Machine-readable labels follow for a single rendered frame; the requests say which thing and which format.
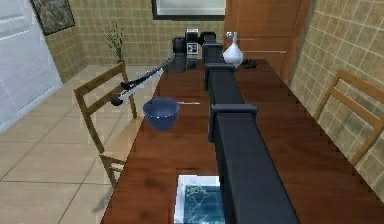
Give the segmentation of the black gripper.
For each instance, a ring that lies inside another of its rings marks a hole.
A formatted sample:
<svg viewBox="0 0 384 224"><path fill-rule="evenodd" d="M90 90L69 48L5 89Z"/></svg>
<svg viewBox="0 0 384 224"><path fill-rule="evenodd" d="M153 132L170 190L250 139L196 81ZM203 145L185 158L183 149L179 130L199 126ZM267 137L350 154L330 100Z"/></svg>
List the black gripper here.
<svg viewBox="0 0 384 224"><path fill-rule="evenodd" d="M173 38L173 58L168 58L157 67L143 73L137 79L121 82L120 86L123 90L113 94L110 98L110 103L114 106L120 106L124 102L125 97L133 95L139 88L143 88L154 78L160 77L168 65L171 71L179 73L195 68L198 65L198 47L197 41L187 41L185 37Z"/></svg>

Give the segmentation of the blue bowl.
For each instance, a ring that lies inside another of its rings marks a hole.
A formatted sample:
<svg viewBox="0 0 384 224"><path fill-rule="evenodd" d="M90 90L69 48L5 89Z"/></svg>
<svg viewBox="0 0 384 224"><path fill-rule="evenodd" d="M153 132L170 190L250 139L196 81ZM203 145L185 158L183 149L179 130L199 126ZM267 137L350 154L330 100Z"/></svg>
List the blue bowl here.
<svg viewBox="0 0 384 224"><path fill-rule="evenodd" d="M145 119L157 131L168 131L174 127L178 119L180 105L171 98L158 97L146 102L143 106Z"/></svg>

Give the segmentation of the green house plant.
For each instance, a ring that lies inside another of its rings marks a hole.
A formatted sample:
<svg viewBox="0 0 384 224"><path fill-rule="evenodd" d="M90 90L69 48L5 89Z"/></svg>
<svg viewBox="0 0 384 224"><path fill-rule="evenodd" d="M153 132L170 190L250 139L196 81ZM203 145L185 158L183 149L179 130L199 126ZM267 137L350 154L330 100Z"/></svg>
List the green house plant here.
<svg viewBox="0 0 384 224"><path fill-rule="evenodd" d="M103 31L105 44L113 51L117 62L120 63L124 60L124 41L123 29L118 26L117 22L112 22L111 25Z"/></svg>

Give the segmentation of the light brown wooden chair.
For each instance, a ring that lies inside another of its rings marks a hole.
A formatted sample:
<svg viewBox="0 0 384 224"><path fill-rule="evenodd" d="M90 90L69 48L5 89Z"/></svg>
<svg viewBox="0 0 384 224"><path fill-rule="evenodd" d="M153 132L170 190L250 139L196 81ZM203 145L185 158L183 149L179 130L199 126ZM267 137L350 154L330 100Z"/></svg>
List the light brown wooden chair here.
<svg viewBox="0 0 384 224"><path fill-rule="evenodd" d="M348 109L356 113L358 116L360 116L363 120L368 122L373 127L373 130L368 135L367 140L356 151L356 153L351 159L351 164L356 165L368 152L368 150L373 146L373 144L379 138L380 134L384 131L384 115L382 117L377 117L372 112L363 108L361 105L359 105L358 103L341 93L339 90L337 90L336 85L340 79L351 84L353 87L364 92L366 95L370 96L371 98L375 99L376 101L382 104L384 104L384 90L376 87L375 85L367 81L359 79L355 74L350 73L347 70L340 69L337 71L335 77L332 79L329 88L325 92L314 114L314 118L318 120L327 100L330 96L333 96L342 104L344 104Z"/></svg>
<svg viewBox="0 0 384 224"><path fill-rule="evenodd" d="M124 81L128 80L126 65L123 61L73 90L90 137L113 188L118 183L114 173L123 171L144 118L138 115L134 97L129 95L133 118L115 138L104 146L93 123L92 115L110 102L113 96L123 90L123 87L118 84L90 105L86 103L85 96L117 75L121 75Z"/></svg>

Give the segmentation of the dark brown wooden table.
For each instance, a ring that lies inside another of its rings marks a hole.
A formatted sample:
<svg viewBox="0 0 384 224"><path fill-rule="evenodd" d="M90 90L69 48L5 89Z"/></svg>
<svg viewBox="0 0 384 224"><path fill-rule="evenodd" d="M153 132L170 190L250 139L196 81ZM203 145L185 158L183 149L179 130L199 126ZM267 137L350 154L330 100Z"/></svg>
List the dark brown wooden table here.
<svg viewBox="0 0 384 224"><path fill-rule="evenodd" d="M183 101L179 119L141 126L101 224L173 224L178 177L222 171L229 224L384 224L384 203L266 62L233 79L259 112L221 115L215 146L203 68L163 75L156 93Z"/></svg>

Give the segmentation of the black framed window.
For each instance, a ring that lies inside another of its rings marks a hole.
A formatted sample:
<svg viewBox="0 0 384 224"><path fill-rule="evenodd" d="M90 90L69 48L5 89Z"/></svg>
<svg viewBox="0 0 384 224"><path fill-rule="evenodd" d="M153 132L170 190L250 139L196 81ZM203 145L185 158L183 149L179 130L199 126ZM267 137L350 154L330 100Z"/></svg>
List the black framed window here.
<svg viewBox="0 0 384 224"><path fill-rule="evenodd" d="M150 0L154 20L223 21L226 0Z"/></svg>

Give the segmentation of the white vase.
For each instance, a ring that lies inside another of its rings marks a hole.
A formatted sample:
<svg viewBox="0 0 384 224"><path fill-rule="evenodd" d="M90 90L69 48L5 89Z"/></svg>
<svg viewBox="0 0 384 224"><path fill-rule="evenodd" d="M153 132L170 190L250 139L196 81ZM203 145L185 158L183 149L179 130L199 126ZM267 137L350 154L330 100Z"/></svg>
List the white vase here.
<svg viewBox="0 0 384 224"><path fill-rule="evenodd" d="M231 45L224 51L223 58L226 63L232 64L235 68L238 68L243 62L243 52L240 50L237 44L238 33L227 32L226 38L231 40Z"/></svg>

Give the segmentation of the white room door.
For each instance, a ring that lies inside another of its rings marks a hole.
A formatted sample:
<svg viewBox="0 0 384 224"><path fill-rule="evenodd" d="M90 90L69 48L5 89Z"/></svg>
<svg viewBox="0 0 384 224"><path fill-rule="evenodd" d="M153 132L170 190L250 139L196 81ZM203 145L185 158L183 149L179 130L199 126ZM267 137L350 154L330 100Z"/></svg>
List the white room door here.
<svg viewBox="0 0 384 224"><path fill-rule="evenodd" d="M0 0L0 133L63 86L29 0Z"/></svg>

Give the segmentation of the brown wooden room door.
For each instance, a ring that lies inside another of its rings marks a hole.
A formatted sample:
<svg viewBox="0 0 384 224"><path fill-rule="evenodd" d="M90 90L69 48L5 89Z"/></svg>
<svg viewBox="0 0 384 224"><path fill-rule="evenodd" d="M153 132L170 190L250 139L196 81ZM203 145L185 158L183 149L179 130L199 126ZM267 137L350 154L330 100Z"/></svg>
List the brown wooden room door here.
<svg viewBox="0 0 384 224"><path fill-rule="evenodd" d="M288 83L312 0L226 0L223 45L238 34L245 59L265 59Z"/></svg>

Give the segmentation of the blue and white book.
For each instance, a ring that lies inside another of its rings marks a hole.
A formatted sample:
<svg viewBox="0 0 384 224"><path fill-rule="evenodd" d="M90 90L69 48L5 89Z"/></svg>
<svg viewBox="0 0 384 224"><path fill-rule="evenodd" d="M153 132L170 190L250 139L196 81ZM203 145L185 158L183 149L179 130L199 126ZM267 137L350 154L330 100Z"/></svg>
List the blue and white book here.
<svg viewBox="0 0 384 224"><path fill-rule="evenodd" d="M174 224L225 224L218 176L179 175Z"/></svg>

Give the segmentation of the dark framed wall picture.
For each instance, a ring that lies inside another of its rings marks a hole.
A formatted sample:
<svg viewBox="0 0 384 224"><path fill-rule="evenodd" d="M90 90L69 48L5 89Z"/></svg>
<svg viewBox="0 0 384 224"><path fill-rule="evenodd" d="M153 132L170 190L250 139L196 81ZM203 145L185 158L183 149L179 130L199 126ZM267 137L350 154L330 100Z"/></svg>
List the dark framed wall picture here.
<svg viewBox="0 0 384 224"><path fill-rule="evenodd" d="M75 25L69 0L29 0L45 36Z"/></svg>

